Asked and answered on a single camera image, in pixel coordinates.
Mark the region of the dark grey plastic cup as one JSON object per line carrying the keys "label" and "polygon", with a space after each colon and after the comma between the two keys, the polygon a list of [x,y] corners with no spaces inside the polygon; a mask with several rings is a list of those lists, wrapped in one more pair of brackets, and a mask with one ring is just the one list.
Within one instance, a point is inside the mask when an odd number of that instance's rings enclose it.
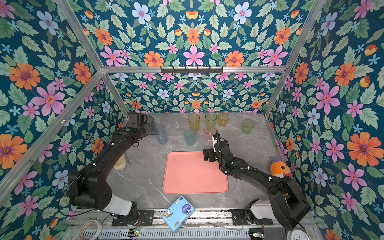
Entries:
{"label": "dark grey plastic cup", "polygon": [[154,128],[156,127],[156,123],[155,123],[154,117],[150,116],[150,115],[147,115],[147,123],[148,123],[151,131],[153,131]]}

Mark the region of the clear plastic cup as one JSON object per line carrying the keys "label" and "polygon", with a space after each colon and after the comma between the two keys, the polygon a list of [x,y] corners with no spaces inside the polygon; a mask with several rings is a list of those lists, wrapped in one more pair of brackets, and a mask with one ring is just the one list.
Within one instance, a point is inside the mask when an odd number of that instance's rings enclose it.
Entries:
{"label": "clear plastic cup", "polygon": [[184,127],[183,127],[183,124],[180,123],[179,121],[176,121],[174,123],[174,130],[177,132],[177,133],[181,133],[183,131]]}

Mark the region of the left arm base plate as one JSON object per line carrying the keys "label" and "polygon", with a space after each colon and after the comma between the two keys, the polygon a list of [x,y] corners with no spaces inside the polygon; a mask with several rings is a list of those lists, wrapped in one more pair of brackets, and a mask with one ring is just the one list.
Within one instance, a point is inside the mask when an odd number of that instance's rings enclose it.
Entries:
{"label": "left arm base plate", "polygon": [[151,226],[154,220],[154,210],[135,210],[127,216],[115,215],[113,227],[147,227]]}

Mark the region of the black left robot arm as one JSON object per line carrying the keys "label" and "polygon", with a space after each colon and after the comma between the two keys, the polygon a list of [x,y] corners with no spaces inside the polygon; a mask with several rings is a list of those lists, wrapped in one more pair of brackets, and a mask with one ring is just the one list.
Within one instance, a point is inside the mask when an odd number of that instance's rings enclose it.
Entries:
{"label": "black left robot arm", "polygon": [[128,226],[136,225],[140,219],[137,204],[115,195],[107,177],[130,147],[137,146],[140,140],[152,134],[147,115],[130,113],[101,153],[82,170],[69,174],[70,203],[109,213]]}

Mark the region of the pink rectangular tray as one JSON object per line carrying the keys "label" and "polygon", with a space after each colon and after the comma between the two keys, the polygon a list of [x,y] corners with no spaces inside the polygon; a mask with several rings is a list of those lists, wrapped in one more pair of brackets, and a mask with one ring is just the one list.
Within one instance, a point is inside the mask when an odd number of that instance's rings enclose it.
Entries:
{"label": "pink rectangular tray", "polygon": [[167,156],[163,192],[168,195],[221,194],[228,177],[218,162],[204,160],[202,152],[172,152]]}

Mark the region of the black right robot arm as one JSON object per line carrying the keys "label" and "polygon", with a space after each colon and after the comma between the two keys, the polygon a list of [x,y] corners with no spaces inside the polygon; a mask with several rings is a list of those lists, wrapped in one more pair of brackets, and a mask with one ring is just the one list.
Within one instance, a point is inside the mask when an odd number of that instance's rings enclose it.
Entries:
{"label": "black right robot arm", "polygon": [[218,162],[219,170],[224,175],[245,181],[266,194],[274,217],[287,230],[293,230],[300,224],[311,208],[291,177],[272,176],[235,157],[230,150],[229,142],[223,139],[218,131],[212,135],[212,141],[213,147],[203,150],[205,161]]}

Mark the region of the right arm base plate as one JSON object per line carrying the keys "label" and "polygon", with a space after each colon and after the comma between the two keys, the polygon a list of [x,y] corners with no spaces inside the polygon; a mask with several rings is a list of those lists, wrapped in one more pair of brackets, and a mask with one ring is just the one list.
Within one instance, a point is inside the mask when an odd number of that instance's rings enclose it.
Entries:
{"label": "right arm base plate", "polygon": [[235,226],[272,226],[271,219],[257,219],[250,211],[241,209],[230,209],[233,225]]}

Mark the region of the blue translucent plastic cup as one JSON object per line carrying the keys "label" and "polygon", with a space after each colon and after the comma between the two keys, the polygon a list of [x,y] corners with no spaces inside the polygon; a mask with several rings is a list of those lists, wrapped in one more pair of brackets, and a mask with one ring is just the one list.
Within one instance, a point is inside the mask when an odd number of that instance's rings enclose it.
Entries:
{"label": "blue translucent plastic cup", "polygon": [[165,145],[168,142],[166,127],[164,125],[155,125],[153,133],[161,145]]}

